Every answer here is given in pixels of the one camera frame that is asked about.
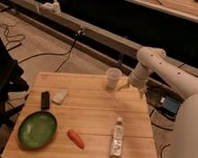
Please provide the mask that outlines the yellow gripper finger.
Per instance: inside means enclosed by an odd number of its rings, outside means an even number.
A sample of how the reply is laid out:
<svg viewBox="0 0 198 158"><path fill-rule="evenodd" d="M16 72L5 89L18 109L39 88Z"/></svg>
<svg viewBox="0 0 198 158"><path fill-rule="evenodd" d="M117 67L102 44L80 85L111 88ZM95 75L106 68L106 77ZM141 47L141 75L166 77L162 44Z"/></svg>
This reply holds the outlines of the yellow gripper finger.
<svg viewBox="0 0 198 158"><path fill-rule="evenodd" d="M128 80L126 82L124 82L122 85L119 86L119 88L117 88L118 91L121 91L123 89L127 89L129 88L129 82Z"/></svg>
<svg viewBox="0 0 198 158"><path fill-rule="evenodd" d="M144 89L140 89L140 98L142 99L142 98L144 98L144 94L145 94L145 92L144 92Z"/></svg>

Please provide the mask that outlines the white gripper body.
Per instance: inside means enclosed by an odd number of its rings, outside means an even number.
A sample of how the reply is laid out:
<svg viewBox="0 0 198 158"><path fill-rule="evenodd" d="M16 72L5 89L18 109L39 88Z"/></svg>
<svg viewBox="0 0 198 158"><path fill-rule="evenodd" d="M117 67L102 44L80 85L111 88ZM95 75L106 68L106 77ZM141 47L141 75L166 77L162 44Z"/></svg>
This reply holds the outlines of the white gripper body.
<svg viewBox="0 0 198 158"><path fill-rule="evenodd" d="M137 88L143 88L145 86L145 80L138 78L135 72L132 71L127 79L127 82Z"/></svg>

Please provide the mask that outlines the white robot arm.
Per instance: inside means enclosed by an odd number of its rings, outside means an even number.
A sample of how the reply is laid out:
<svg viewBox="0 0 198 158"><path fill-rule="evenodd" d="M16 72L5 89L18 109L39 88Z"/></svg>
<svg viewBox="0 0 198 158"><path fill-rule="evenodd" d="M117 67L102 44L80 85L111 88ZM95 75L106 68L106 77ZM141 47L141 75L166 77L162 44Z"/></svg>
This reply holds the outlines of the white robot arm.
<svg viewBox="0 0 198 158"><path fill-rule="evenodd" d="M198 158L198 78L165 60L166 52L157 47L137 50L137 65L127 79L142 90L156 72L184 100L175 119L170 158Z"/></svg>

